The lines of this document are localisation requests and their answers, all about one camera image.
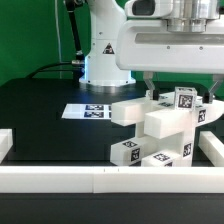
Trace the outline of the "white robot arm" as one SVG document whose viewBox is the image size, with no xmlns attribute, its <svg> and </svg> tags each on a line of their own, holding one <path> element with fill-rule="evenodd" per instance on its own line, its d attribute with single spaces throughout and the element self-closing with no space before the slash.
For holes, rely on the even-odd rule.
<svg viewBox="0 0 224 224">
<path fill-rule="evenodd" d="M 224 7 L 220 0 L 87 0 L 91 50 L 85 79 L 121 86 L 128 72 L 211 74 L 210 103 L 224 80 Z"/>
</svg>

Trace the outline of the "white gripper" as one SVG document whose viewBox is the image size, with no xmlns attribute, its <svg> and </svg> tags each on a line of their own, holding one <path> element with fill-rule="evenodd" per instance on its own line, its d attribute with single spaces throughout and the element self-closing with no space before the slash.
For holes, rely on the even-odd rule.
<svg viewBox="0 0 224 224">
<path fill-rule="evenodd" d="M 209 21 L 202 33 L 168 32 L 164 20 L 129 20 L 118 34 L 116 64 L 122 70 L 144 71 L 146 95 L 156 101 L 153 72 L 213 74 L 202 98 L 211 104 L 224 81 L 224 17 Z"/>
</svg>

